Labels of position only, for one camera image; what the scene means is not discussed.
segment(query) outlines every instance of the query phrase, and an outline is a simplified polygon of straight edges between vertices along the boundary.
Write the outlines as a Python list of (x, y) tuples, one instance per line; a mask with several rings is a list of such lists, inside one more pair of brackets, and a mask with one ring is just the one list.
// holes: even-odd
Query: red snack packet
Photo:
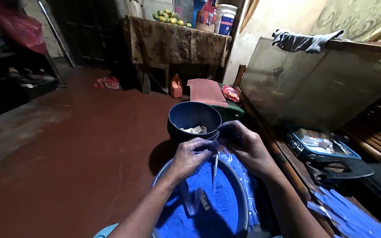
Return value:
[(229, 85), (224, 84), (221, 88), (221, 92), (225, 98), (230, 99), (234, 102), (239, 102), (239, 96), (237, 95), (236, 90)]

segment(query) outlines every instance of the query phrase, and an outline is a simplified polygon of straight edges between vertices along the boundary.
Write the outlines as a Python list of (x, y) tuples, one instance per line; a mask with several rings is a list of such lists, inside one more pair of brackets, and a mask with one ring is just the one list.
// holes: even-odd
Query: orange plastic bottle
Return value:
[(182, 81), (180, 80), (179, 75), (176, 74), (172, 79), (172, 83), (170, 84), (170, 95), (173, 98), (179, 98), (182, 96), (182, 92)]

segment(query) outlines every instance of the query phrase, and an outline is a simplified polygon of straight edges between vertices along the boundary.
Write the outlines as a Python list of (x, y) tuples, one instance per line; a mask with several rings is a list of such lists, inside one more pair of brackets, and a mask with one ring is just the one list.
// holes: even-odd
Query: blue powder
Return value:
[(215, 193), (212, 187), (212, 161), (208, 161), (201, 170), (186, 181), (189, 191), (202, 188), (210, 209), (205, 211), (199, 205), (198, 213), (191, 218), (183, 205), (179, 188), (168, 199), (158, 220), (156, 228), (159, 238), (186, 237), (234, 237), (237, 230), (238, 208), (236, 195), (223, 171), (217, 170)]

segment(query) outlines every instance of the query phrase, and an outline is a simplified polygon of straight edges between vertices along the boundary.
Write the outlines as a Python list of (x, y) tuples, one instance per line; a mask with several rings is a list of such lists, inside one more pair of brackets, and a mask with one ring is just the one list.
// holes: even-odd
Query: fruit pile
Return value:
[(158, 20), (159, 22), (165, 22), (170, 24), (176, 24), (179, 26), (186, 26), (189, 28), (192, 28), (192, 24), (190, 23), (184, 23), (182, 20), (180, 20), (180, 16), (178, 14), (175, 14), (172, 11), (169, 11), (168, 9), (158, 10), (157, 12), (152, 14), (152, 17), (155, 20)]

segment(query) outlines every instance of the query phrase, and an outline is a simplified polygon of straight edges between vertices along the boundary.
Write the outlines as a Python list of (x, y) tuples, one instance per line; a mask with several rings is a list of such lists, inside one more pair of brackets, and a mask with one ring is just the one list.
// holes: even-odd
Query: concrete floor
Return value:
[(68, 88), (0, 116), (0, 237), (91, 238), (135, 208), (174, 154), (166, 120), (179, 101), (94, 89), (108, 73), (80, 68)]

